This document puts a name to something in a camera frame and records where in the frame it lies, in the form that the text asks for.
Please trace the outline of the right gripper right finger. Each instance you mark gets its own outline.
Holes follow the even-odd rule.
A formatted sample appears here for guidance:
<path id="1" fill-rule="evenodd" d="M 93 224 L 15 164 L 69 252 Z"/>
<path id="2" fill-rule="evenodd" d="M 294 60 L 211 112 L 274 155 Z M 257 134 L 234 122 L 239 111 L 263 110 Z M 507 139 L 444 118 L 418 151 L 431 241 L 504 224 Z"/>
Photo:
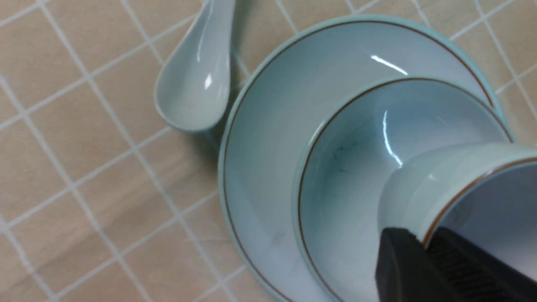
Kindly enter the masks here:
<path id="1" fill-rule="evenodd" d="M 428 258 L 463 302 L 535 302 L 536 281 L 449 228 L 440 227 Z"/>

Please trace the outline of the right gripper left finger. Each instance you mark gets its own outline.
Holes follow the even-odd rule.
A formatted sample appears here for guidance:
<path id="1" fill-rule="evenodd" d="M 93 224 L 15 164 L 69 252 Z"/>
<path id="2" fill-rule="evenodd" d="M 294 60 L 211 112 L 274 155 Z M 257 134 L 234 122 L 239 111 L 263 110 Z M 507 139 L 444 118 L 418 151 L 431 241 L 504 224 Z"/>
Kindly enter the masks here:
<path id="1" fill-rule="evenodd" d="M 375 281 L 380 302 L 452 302 L 454 292 L 405 228 L 381 232 Z"/>

